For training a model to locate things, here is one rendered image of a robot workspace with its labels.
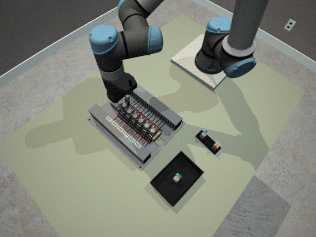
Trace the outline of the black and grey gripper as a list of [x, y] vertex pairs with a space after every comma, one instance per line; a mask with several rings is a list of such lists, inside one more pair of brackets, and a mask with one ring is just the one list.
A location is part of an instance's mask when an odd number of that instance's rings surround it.
[[113, 103], [118, 103], [119, 109], [124, 112], [124, 108], [120, 100], [125, 97], [125, 101], [127, 101], [129, 106], [131, 106], [129, 94], [137, 88], [135, 78], [131, 74], [124, 72], [123, 64], [116, 72], [106, 73], [100, 69], [99, 71], [104, 86], [107, 89], [108, 99], [110, 99]]

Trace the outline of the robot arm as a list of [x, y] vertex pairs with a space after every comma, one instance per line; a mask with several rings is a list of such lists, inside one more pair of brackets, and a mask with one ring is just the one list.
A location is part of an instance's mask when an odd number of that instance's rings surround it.
[[[125, 59], [161, 52], [162, 32], [149, 26], [147, 18], [164, 0], [120, 0], [118, 16], [124, 31], [112, 25], [98, 25], [89, 33], [91, 50], [98, 68], [114, 72]], [[232, 19], [212, 18], [206, 27], [201, 49], [195, 57], [196, 67], [214, 75], [224, 72], [238, 78], [256, 65], [254, 38], [269, 0], [236, 0]]]

